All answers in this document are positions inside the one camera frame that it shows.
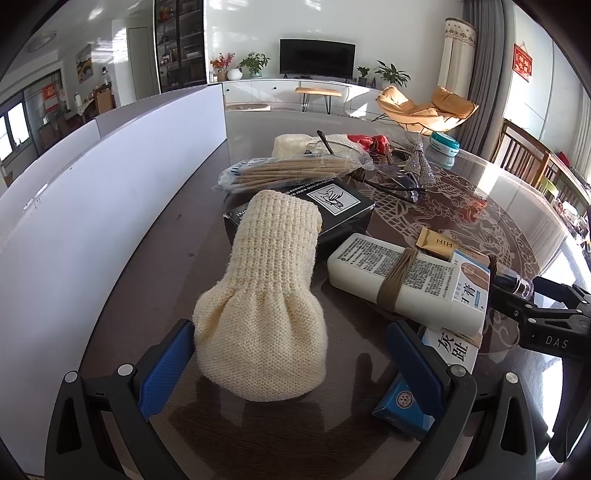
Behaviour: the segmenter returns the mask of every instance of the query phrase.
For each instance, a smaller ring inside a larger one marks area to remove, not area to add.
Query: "ceiling light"
[[[102,7],[97,7],[93,9],[92,12],[90,12],[90,15],[88,16],[88,20],[94,20],[103,12],[103,10],[104,9]]]
[[[29,53],[33,53],[34,51],[39,50],[40,48],[47,45],[51,40],[53,40],[57,35],[57,32],[48,32],[42,33],[38,37],[33,38],[29,45],[27,45],[27,51]]]

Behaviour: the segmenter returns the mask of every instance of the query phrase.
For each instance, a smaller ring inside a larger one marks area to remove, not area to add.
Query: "bundle of toothpicks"
[[[231,167],[222,173],[219,185],[231,193],[254,192],[307,181],[332,179],[346,175],[360,166],[351,159],[329,154],[266,160],[268,161],[254,164],[243,162]]]

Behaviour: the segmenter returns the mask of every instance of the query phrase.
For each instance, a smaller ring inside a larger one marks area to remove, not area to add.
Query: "white vase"
[[[228,80],[240,80],[242,78],[242,72],[240,69],[228,70]]]

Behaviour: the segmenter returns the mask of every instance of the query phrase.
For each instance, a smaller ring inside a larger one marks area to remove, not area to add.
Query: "blue clamp pad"
[[[195,351],[193,332],[193,324],[185,323],[141,383],[138,408],[146,420],[162,411],[191,360]]]
[[[437,421],[445,408],[444,385],[398,322],[391,323],[387,329],[387,346],[419,407]]]

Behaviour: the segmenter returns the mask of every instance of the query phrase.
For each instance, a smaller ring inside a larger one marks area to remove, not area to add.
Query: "television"
[[[279,57],[281,74],[350,79],[353,77],[355,45],[335,41],[282,38]]]

